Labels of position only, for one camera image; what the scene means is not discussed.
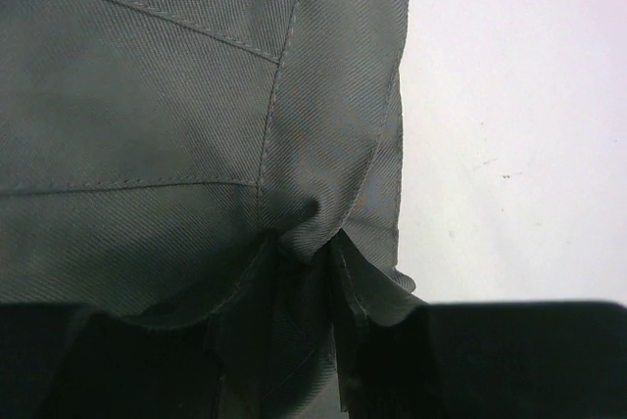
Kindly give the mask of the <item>grey pleated skirt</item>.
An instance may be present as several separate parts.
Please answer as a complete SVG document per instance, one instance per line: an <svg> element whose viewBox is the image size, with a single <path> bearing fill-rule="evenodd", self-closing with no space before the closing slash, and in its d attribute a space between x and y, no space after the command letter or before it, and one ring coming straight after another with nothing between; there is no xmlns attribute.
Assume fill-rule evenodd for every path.
<svg viewBox="0 0 627 419"><path fill-rule="evenodd" d="M329 245L396 267L409 0L1 0L1 307L135 316L276 241L257 418L341 404Z"/></svg>

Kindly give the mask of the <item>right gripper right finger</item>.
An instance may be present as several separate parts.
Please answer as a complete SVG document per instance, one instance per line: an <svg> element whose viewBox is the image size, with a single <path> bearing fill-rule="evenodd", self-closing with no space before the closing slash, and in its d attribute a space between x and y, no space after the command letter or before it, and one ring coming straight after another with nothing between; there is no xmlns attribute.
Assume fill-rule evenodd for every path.
<svg viewBox="0 0 627 419"><path fill-rule="evenodd" d="M425 303L344 233L329 245L341 404L353 418L622 418L626 309Z"/></svg>

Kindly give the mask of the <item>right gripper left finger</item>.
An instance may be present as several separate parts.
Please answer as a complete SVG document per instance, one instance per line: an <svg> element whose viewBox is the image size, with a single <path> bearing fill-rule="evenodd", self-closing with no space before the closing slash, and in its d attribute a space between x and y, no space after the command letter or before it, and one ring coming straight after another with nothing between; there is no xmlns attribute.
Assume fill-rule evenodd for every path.
<svg viewBox="0 0 627 419"><path fill-rule="evenodd" d="M257 418L278 262L266 237L135 316L1 307L5 418Z"/></svg>

